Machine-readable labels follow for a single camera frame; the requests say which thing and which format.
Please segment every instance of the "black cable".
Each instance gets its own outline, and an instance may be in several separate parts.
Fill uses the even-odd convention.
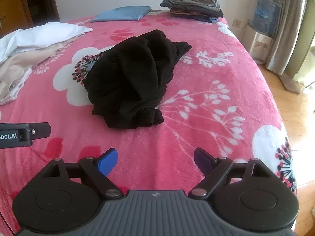
[[[2,218],[2,220],[4,221],[4,223],[6,224],[6,226],[9,228],[9,230],[11,231],[12,235],[14,235],[14,232],[12,231],[12,229],[10,228],[9,224],[7,223],[7,221],[5,221],[1,211],[0,211],[0,217]]]

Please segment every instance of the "blue folded shirt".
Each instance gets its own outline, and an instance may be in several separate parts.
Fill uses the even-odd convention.
[[[104,11],[90,22],[118,20],[136,21],[147,15],[150,11],[151,7],[149,6],[120,7],[110,11]]]

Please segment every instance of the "stack of folded clothes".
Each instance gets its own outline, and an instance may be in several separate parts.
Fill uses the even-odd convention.
[[[218,0],[164,0],[161,7],[168,7],[173,17],[191,18],[214,23],[223,17]]]

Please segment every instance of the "dark folded garment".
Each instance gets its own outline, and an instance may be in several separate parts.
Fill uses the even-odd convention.
[[[189,19],[194,19],[197,21],[203,21],[203,22],[209,22],[209,23],[215,23],[218,21],[218,18],[203,16],[203,15],[185,15],[185,14],[174,14],[174,13],[171,13],[171,15],[175,18],[189,18]]]
[[[135,129],[164,121],[155,107],[173,78],[179,59],[191,49],[162,31],[131,37],[103,53],[85,80],[94,109],[110,128]]]
[[[205,8],[202,7],[198,7],[198,6],[193,6],[193,5],[178,5],[178,4],[173,4],[171,3],[169,0],[164,0],[161,4],[161,7],[171,7],[174,9],[179,9],[179,10],[185,10],[185,11],[197,11],[201,14],[204,15],[208,15],[211,17],[216,17],[216,18],[222,18],[223,17],[223,12],[220,9],[219,12],[215,12],[215,11],[211,11],[211,10],[207,10]]]

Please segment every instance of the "pink bedspread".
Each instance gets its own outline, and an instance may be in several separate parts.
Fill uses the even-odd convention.
[[[119,160],[109,179],[123,191],[190,190],[203,178],[193,162],[196,147],[236,162],[258,157],[295,191],[291,152],[273,97],[226,20],[210,24],[166,12],[150,14],[137,22],[74,22],[94,30],[41,63],[17,100],[0,107],[2,123],[48,122],[52,128],[49,138],[35,140],[31,147],[0,150],[0,211],[14,232],[19,227],[12,199],[51,159],[77,162],[111,147]],[[193,47],[175,66],[159,105],[165,122],[109,129],[101,117],[91,115],[83,72],[97,59],[92,55],[154,29]],[[75,66],[85,56],[76,75]],[[11,235],[1,218],[0,232]]]

